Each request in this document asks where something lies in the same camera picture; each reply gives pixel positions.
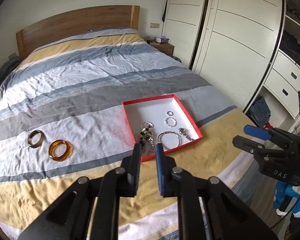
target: bedspread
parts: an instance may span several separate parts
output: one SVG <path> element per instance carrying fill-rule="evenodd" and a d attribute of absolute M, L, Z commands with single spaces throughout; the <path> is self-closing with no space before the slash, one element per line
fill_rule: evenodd
<path fill-rule="evenodd" d="M 218 89 L 157 51 L 133 29 L 73 36 L 32 52 L 0 86 L 0 226 L 16 238 L 78 177 L 94 179 L 132 154 L 122 102 L 176 94 L 203 135 L 172 153 L 194 176 L 218 175 L 233 187 L 252 155 L 232 146 L 249 119 Z M 27 146 L 33 130 L 45 134 Z M 56 162 L 49 145 L 63 139 L 71 156 Z M 155 160 L 141 164 L 135 198 L 120 201 L 119 239 L 177 235 L 175 198 L 158 191 Z"/>

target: blue gripper pad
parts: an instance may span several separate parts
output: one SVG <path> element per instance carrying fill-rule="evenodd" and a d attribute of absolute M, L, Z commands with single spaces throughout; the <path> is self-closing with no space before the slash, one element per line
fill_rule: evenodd
<path fill-rule="evenodd" d="M 160 195 L 163 196 L 163 170 L 162 170 L 162 161 L 164 158 L 162 145 L 157 144 L 155 147 L 155 161 L 157 164 L 157 176 L 158 176 L 158 185 L 160 190 Z"/>
<path fill-rule="evenodd" d="M 258 127 L 254 127 L 254 126 L 251 126 L 251 125 L 246 125 L 244 128 L 243 128 L 243 131 L 245 134 L 248 134 L 250 136 L 253 136 L 253 137 L 257 137 L 261 140 L 270 140 L 271 139 L 271 135 L 268 133 L 267 130 L 264 130 L 264 129 L 261 129 L 261 128 L 258 128 Z"/>

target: wardrobe door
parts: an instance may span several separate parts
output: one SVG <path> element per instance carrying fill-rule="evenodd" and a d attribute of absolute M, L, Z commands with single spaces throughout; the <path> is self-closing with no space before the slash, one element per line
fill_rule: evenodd
<path fill-rule="evenodd" d="M 174 45 L 173 55 L 189 67 L 205 0 L 168 0 L 163 35 Z"/>
<path fill-rule="evenodd" d="M 282 0 L 213 0 L 211 8 L 193 71 L 244 109 L 275 51 Z"/>

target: amber bangle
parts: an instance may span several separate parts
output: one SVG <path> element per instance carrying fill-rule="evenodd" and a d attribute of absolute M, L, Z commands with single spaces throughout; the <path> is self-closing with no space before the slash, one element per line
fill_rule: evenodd
<path fill-rule="evenodd" d="M 39 141 L 35 144 L 31 144 L 31 140 L 32 138 L 36 135 L 36 134 L 41 134 L 41 137 L 39 139 Z M 43 142 L 43 139 L 44 139 L 44 134 L 43 132 L 41 132 L 40 130 L 34 130 L 32 133 L 29 134 L 28 136 L 28 145 L 31 147 L 31 148 L 37 148 L 38 146 L 40 146 Z"/>
<path fill-rule="evenodd" d="M 54 150 L 60 144 L 65 144 L 67 146 L 67 149 L 66 149 L 66 151 L 65 151 L 65 153 L 63 155 L 57 157 L 54 154 Z M 51 145 L 49 147 L 49 157 L 52 160 L 57 161 L 57 162 L 64 161 L 66 158 L 68 158 L 71 155 L 71 152 L 72 152 L 72 144 L 69 143 L 68 141 L 64 141 L 64 140 L 56 140 L 53 143 L 51 143 Z"/>

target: wooden nightstand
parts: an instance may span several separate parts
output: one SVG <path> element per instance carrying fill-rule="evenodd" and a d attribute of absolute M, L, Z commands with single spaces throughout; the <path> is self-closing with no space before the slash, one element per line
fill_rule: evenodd
<path fill-rule="evenodd" d="M 150 45 L 168 56 L 172 56 L 173 54 L 174 46 L 169 43 L 159 44 L 157 42 L 151 41 Z"/>

